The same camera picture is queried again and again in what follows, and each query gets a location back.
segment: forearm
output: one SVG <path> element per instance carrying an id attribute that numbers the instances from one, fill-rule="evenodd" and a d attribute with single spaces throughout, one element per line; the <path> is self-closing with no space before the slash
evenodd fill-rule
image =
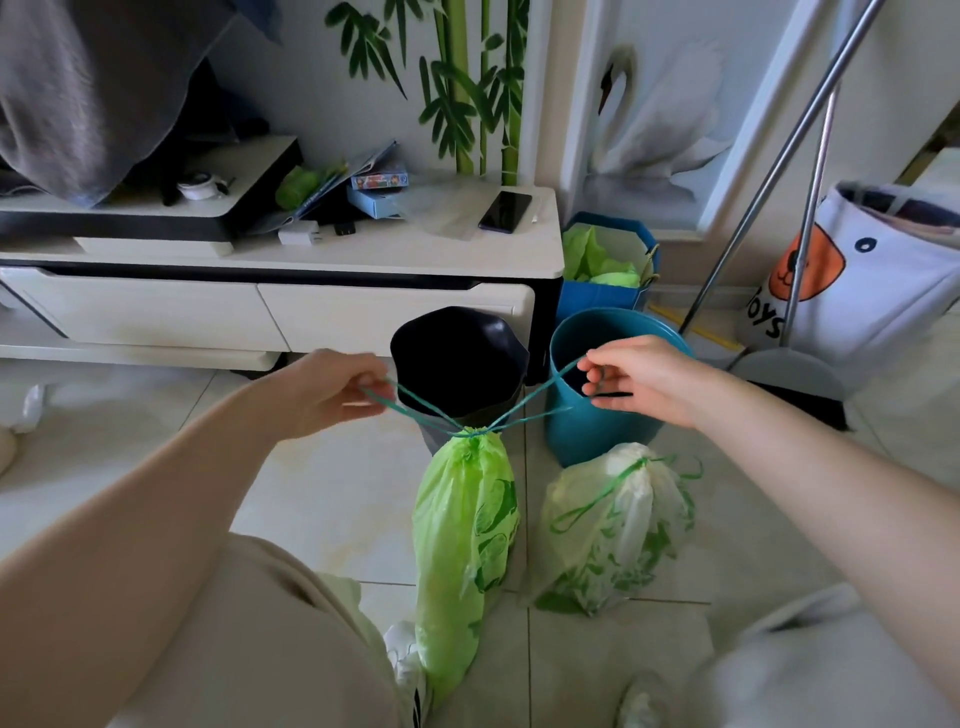
<path id="1" fill-rule="evenodd" d="M 221 403 L 0 564 L 5 723 L 100 728 L 136 689 L 275 444 L 267 395 Z"/>
<path id="2" fill-rule="evenodd" d="M 697 427 L 960 707 L 960 496 L 735 377 L 705 375 L 688 399 Z"/>

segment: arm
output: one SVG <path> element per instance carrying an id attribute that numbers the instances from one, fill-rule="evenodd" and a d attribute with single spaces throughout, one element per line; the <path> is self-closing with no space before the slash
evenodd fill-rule
<path id="1" fill-rule="evenodd" d="M 580 368 L 591 382 L 585 394 L 632 394 L 595 405 L 707 435 L 850 579 L 960 709 L 960 495 L 659 338 L 613 342 Z"/>
<path id="2" fill-rule="evenodd" d="M 0 563 L 4 724 L 107 724 L 173 638 L 274 445 L 379 414 L 372 354 L 254 382 Z"/>

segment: smartphone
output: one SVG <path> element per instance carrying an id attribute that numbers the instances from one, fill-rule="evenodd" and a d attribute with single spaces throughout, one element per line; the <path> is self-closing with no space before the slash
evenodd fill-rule
<path id="1" fill-rule="evenodd" d="M 494 232 L 513 232 L 520 224 L 523 213 L 533 202 L 530 195 L 516 192 L 500 192 L 480 220 L 480 229 Z"/>

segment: swan painting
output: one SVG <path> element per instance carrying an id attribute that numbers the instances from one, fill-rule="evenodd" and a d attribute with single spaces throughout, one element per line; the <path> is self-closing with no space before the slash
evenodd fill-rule
<path id="1" fill-rule="evenodd" d="M 636 50 L 628 43 L 613 47 L 600 82 L 598 115 L 621 77 L 623 95 L 588 159 L 584 192 L 591 209 L 636 219 L 653 205 L 661 217 L 678 218 L 664 222 L 687 227 L 683 218 L 695 215 L 695 195 L 671 178 L 701 169 L 732 145 L 708 136 L 719 119 L 723 65 L 718 43 L 686 43 L 628 121 L 638 91 Z"/>

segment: swan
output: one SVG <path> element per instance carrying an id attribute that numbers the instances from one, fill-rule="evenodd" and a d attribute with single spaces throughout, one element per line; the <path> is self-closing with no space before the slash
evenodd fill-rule
<path id="1" fill-rule="evenodd" d="M 729 149 L 732 141 L 707 138 L 719 118 L 715 100 L 723 60 L 715 42 L 684 45 L 621 133 L 636 95 L 636 50 L 626 43 L 614 46 L 600 83 L 600 111 L 620 76 L 625 81 L 623 97 L 590 155 L 590 174 L 669 180 L 700 169 Z"/>

